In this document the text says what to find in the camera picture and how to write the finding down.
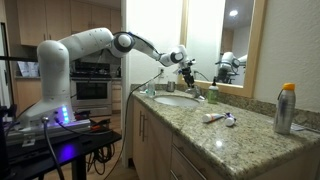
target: sink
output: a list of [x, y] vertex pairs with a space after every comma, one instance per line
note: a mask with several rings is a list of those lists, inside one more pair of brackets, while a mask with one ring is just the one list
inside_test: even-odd
[[156, 96], [154, 100], [171, 106], [193, 107], [199, 105], [199, 101], [182, 96], [162, 95]]

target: light fixture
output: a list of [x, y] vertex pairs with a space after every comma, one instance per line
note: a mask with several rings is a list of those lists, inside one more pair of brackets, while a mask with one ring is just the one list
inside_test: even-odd
[[237, 10], [232, 10], [229, 13], [229, 16], [231, 16], [231, 17], [235, 17], [236, 15], [238, 15], [238, 11]]

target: bottle cap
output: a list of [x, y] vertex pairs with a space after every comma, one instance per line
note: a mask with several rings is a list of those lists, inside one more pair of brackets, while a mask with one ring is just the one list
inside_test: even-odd
[[293, 91], [295, 89], [295, 84], [294, 83], [284, 83], [282, 86], [282, 89]]

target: black cable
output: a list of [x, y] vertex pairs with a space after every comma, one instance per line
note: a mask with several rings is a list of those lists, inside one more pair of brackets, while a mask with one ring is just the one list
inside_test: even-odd
[[[101, 50], [101, 53], [100, 53], [100, 55], [99, 55], [99, 59], [98, 59], [98, 61], [96, 62], [94, 68], [93, 68], [93, 73], [90, 75], [90, 77], [89, 77], [89, 79], [88, 79], [88, 81], [87, 81], [87, 84], [90, 83], [91, 79], [93, 78], [94, 71], [95, 71], [95, 70], [97, 69], [97, 67], [98, 67], [98, 64], [99, 64], [99, 62], [100, 62], [100, 60], [101, 60], [101, 57], [102, 57], [102, 54], [103, 54], [103, 51], [104, 51], [104, 49]], [[77, 92], [76, 92], [74, 95], [70, 96], [70, 99], [72, 99], [73, 97], [75, 97], [79, 92], [82, 92], [84, 89], [85, 89], [85, 88], [81, 88], [79, 91], [77, 90]]]
[[51, 154], [51, 157], [52, 157], [52, 160], [54, 162], [54, 164], [56, 165], [56, 168], [57, 168], [57, 171], [58, 171], [58, 174], [59, 174], [59, 178], [60, 180], [64, 180], [64, 175], [63, 175], [63, 172], [61, 170], [61, 167], [60, 167], [60, 164], [58, 163], [58, 160], [57, 160], [57, 157], [52, 149], [52, 146], [51, 146], [51, 142], [50, 142], [50, 139], [49, 139], [49, 136], [48, 136], [48, 121], [43, 121], [43, 131], [44, 131], [44, 137], [46, 138], [46, 141], [47, 141], [47, 145], [49, 147], [49, 151], [50, 151], [50, 154]]
[[100, 173], [97, 169], [97, 166], [96, 166], [96, 160], [93, 162], [93, 167], [94, 167], [94, 170], [96, 171], [97, 174], [99, 174], [100, 176], [103, 175], [105, 172], [106, 172], [106, 163], [102, 163], [103, 164], [103, 170], [102, 172]]
[[205, 75], [203, 75], [201, 72], [199, 72], [199, 71], [194, 71], [194, 73], [198, 73], [198, 74], [200, 74], [202, 77], [204, 77], [207, 81], [209, 81], [209, 79], [205, 76]]
[[104, 134], [108, 134], [108, 133], [112, 133], [112, 131], [107, 131], [107, 132], [103, 132], [103, 133], [81, 133], [81, 132], [77, 132], [77, 131], [74, 131], [72, 129], [69, 129], [67, 127], [65, 127], [64, 125], [61, 124], [61, 122], [59, 122], [58, 120], [56, 120], [56, 123], [58, 123], [63, 129], [67, 130], [67, 131], [70, 131], [72, 133], [75, 133], [75, 134], [81, 134], [81, 135], [86, 135], [86, 136], [99, 136], [99, 135], [104, 135]]
[[91, 166], [92, 166], [92, 162], [91, 162], [91, 161], [93, 161], [92, 154], [93, 154], [93, 153], [90, 153], [89, 161], [87, 162], [87, 164], [88, 164], [88, 166], [87, 166], [87, 172], [89, 172], [89, 171], [90, 171]]
[[[159, 77], [162, 73], [163, 73], [163, 72], [159, 73], [158, 75], [156, 75], [156, 76], [153, 77], [152, 79], [156, 79], [156, 78]], [[124, 119], [124, 131], [123, 131], [123, 132], [124, 132], [124, 135], [123, 135], [123, 139], [122, 139], [122, 147], [121, 147], [120, 154], [119, 154], [119, 156], [118, 156], [117, 161], [114, 163], [113, 167], [111, 168], [111, 170], [110, 170], [110, 172], [107, 174], [107, 176], [104, 178], [104, 180], [106, 180], [106, 179], [109, 177], [109, 175], [111, 174], [111, 172], [114, 170], [114, 168], [116, 167], [116, 165], [117, 165], [117, 163], [118, 163], [118, 161], [119, 161], [119, 159], [120, 159], [120, 157], [121, 157], [121, 155], [122, 155], [122, 152], [123, 152], [123, 147], [124, 147], [124, 143], [125, 143], [125, 140], [126, 140], [126, 129], [127, 129], [127, 116], [128, 116], [129, 99], [130, 99], [132, 93], [133, 93], [135, 90], [137, 90], [137, 89], [139, 89], [140, 87], [146, 85], [149, 81], [147, 81], [147, 82], [145, 82], [145, 83], [137, 86], [136, 88], [134, 88], [133, 90], [131, 90], [130, 93], [129, 93], [129, 95], [128, 95], [127, 103], [126, 103], [126, 113], [125, 113], [125, 119]]]

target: white wall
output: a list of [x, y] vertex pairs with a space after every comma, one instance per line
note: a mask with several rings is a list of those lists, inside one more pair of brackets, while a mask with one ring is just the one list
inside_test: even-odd
[[[150, 40], [161, 53], [170, 52], [180, 42], [182, 0], [127, 0], [127, 31]], [[127, 56], [129, 83], [138, 84], [158, 74], [159, 62], [139, 52], [131, 51]], [[165, 78], [156, 83], [176, 81], [173, 65], [165, 68]]]
[[[209, 81], [217, 75], [215, 62], [220, 58], [224, 7], [224, 0], [189, 0], [186, 48], [188, 56], [197, 62], [192, 70], [198, 70]], [[196, 79], [204, 80], [200, 75]]]
[[[236, 58], [241, 58], [242, 56], [248, 54], [250, 27], [251, 26], [247, 26], [234, 30], [232, 52]], [[237, 73], [239, 75], [234, 77], [232, 84], [243, 85], [245, 77], [245, 68], [239, 67]]]
[[254, 98], [276, 103], [296, 83], [296, 108], [320, 110], [320, 1], [269, 0]]

